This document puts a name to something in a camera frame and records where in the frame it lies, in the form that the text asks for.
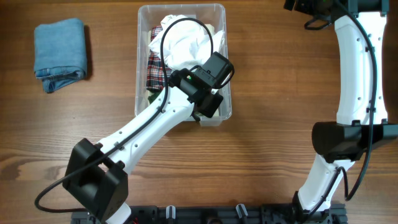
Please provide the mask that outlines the dark green cloth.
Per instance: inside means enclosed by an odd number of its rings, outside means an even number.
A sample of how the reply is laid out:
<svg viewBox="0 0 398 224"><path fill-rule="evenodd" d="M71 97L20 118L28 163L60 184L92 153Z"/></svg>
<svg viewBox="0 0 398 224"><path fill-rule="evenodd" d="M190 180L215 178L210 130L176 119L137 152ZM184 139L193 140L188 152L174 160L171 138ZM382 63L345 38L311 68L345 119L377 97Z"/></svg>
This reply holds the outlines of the dark green cloth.
<svg viewBox="0 0 398 224"><path fill-rule="evenodd" d="M149 90L148 97L147 97L149 104L152 104L159 97L161 92L162 92L162 89L155 90L155 91Z"/></svg>

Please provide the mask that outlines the plaid flannel shirt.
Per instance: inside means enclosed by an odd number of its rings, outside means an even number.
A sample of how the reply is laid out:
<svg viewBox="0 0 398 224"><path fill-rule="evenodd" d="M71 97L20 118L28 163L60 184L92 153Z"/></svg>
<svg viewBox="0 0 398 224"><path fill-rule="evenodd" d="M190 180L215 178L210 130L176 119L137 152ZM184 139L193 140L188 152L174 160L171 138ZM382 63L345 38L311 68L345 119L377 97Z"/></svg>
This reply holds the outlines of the plaid flannel shirt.
<svg viewBox="0 0 398 224"><path fill-rule="evenodd" d="M162 31L162 26L155 26L150 31L150 42L152 42L155 37ZM173 72L168 66L165 66L167 76L169 77ZM164 73L162 69L162 64L160 61L160 57L149 50L149 58L147 62L147 78L146 78L146 88L151 92L159 92L162 91L164 87Z"/></svg>

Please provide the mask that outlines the white cloth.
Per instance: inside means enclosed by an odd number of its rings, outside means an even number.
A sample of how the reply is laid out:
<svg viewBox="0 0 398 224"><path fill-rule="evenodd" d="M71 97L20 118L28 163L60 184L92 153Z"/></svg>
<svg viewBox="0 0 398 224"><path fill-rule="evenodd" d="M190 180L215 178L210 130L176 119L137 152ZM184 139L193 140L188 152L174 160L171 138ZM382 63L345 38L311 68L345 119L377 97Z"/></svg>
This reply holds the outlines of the white cloth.
<svg viewBox="0 0 398 224"><path fill-rule="evenodd" d="M164 31L171 23L178 19L186 18L184 15L165 16L160 25L162 31L150 42L149 48L160 56L164 51L164 62L172 70L192 68L203 65L210 57L210 48L215 52L220 51L224 44L224 31L215 32L214 27L207 25L211 32L210 39L203 26L193 21L182 21L175 24L164 36Z"/></svg>

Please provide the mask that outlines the cream cloth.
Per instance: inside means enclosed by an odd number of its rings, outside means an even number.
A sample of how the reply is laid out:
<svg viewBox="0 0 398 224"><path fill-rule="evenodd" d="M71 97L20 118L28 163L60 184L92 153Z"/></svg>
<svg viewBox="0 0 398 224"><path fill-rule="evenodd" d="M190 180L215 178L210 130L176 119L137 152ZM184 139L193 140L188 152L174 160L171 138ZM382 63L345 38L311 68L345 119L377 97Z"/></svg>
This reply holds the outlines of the cream cloth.
<svg viewBox="0 0 398 224"><path fill-rule="evenodd" d="M154 101L154 95L162 91L165 74L203 65L210 56L210 49L217 52L224 43L224 32L215 32L210 24L201 26L193 21L182 21L164 32L174 19L171 17L150 32L146 80L146 89L152 93L149 101Z"/></svg>

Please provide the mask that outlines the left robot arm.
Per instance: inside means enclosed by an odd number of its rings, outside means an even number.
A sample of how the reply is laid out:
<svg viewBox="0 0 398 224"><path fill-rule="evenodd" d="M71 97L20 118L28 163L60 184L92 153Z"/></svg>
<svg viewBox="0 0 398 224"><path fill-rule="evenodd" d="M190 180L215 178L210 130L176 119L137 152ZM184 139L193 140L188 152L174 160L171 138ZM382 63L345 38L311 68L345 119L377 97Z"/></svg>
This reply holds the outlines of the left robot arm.
<svg viewBox="0 0 398 224"><path fill-rule="evenodd" d="M139 159L194 113L213 117L223 101L217 90L231 73L233 64L218 52L202 66L174 70L158 100L127 125L96 144L82 139L73 147L64 189L100 223L124 223L131 214L127 177Z"/></svg>

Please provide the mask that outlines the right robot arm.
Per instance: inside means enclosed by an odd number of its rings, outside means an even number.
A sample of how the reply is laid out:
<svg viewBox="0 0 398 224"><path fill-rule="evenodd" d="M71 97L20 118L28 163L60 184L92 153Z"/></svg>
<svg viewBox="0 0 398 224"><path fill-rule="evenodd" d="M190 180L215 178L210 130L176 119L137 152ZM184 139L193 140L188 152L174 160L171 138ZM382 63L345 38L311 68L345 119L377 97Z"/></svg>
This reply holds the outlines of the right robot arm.
<svg viewBox="0 0 398 224"><path fill-rule="evenodd" d="M382 39L388 0L286 0L284 8L311 16L314 30L334 26L340 51L341 93L336 120L312 128L315 160L290 205L271 213L284 223L343 223L344 206L331 200L339 184L350 201L368 169L371 153L397 138L382 91Z"/></svg>

